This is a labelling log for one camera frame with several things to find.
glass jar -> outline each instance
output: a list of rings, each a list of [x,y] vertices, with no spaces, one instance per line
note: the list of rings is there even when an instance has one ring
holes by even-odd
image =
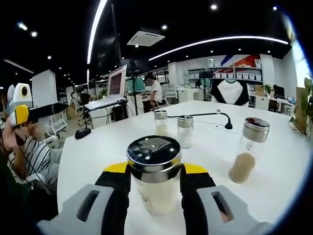
[[[167,135],[167,112],[165,110],[155,111],[156,135]]]
[[[238,147],[238,155],[229,171],[229,178],[236,183],[245,182],[265,149],[269,123],[256,118],[245,119],[243,133]]]
[[[131,173],[147,211],[169,213],[180,199],[181,151],[179,143],[166,136],[147,136],[127,148]]]
[[[192,116],[181,116],[177,119],[177,136],[181,148],[192,146],[194,119]]]

black ceiling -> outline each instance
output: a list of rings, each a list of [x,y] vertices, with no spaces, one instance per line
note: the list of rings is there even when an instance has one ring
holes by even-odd
[[[281,11],[286,7],[297,28],[306,31],[301,20],[304,20],[308,10],[301,8],[302,13],[296,13],[299,6],[281,2],[283,5],[270,0],[257,3],[250,0],[108,0],[98,26],[89,66],[89,36],[99,0],[81,0],[73,4],[57,0],[7,2],[5,8],[1,8],[1,22],[4,26],[1,28],[0,86],[29,82],[33,76],[5,63],[3,59],[11,60],[34,74],[51,69],[56,73],[57,87],[69,86],[69,77],[76,84],[85,83],[87,68],[90,68],[93,79],[96,75],[107,74],[115,65],[120,64],[116,56],[117,39],[121,56],[126,58],[122,63],[129,62],[130,59],[138,60],[143,65],[140,72],[155,69],[155,65],[164,67],[168,60],[185,60],[186,55],[189,56],[188,59],[192,59],[238,54],[238,48],[242,49],[242,54],[267,53],[270,50],[271,55],[282,58],[290,46],[261,40],[230,40],[185,48],[148,61],[171,49],[223,36],[268,36],[288,41]],[[114,33],[111,3],[114,4],[117,37]],[[216,11],[210,9],[212,3],[218,5]],[[277,11],[272,9],[275,5],[278,5]],[[18,28],[18,22],[23,22],[28,31]],[[163,24],[168,26],[166,31],[161,30]],[[141,27],[159,30],[165,39],[152,47],[128,46],[129,39]],[[36,38],[30,36],[32,30],[38,32]],[[303,42],[309,41],[304,34],[298,32],[298,35]]]

metal lid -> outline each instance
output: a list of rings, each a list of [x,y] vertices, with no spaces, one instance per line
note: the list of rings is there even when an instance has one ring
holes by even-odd
[[[162,183],[174,178],[180,170],[179,143],[166,136],[146,136],[127,148],[131,173],[147,183]]]
[[[194,126],[194,118],[192,116],[180,116],[177,119],[177,125],[182,128]]]
[[[156,110],[155,119],[167,119],[167,112],[165,110]]]
[[[256,117],[247,117],[243,128],[244,136],[255,142],[264,142],[268,138],[269,123]]]

jar with brown powder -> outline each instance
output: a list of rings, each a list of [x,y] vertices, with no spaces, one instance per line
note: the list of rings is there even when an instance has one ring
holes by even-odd
[[[238,147],[238,156],[229,171],[229,178],[236,183],[245,182],[255,161],[261,157],[268,137],[269,123],[256,118],[245,119],[243,134]]]

brown powder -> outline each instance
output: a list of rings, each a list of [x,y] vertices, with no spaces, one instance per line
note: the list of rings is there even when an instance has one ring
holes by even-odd
[[[239,154],[234,166],[229,171],[229,178],[236,183],[245,182],[255,166],[255,159],[248,153]]]

